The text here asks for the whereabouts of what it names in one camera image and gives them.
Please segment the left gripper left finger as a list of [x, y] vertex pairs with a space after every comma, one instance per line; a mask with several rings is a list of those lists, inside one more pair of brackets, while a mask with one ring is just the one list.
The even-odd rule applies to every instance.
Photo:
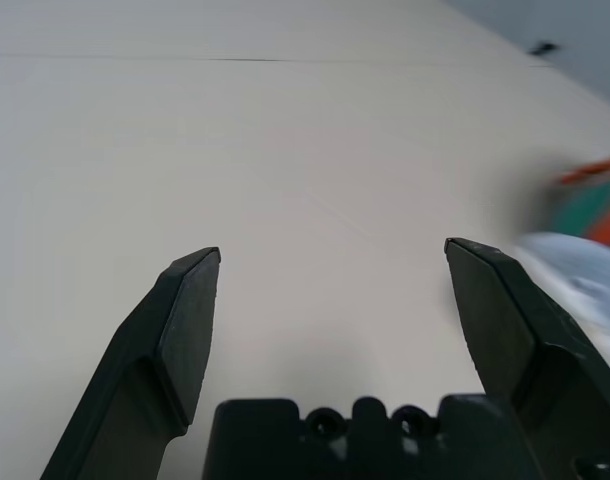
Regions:
[[209, 359], [220, 251], [173, 261], [119, 325], [45, 479], [154, 479], [193, 423]]

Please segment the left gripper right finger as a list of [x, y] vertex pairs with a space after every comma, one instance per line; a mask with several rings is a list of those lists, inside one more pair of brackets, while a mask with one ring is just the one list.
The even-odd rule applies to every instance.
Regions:
[[444, 245], [461, 328], [486, 393], [508, 401], [546, 479], [610, 479], [610, 367], [521, 264]]

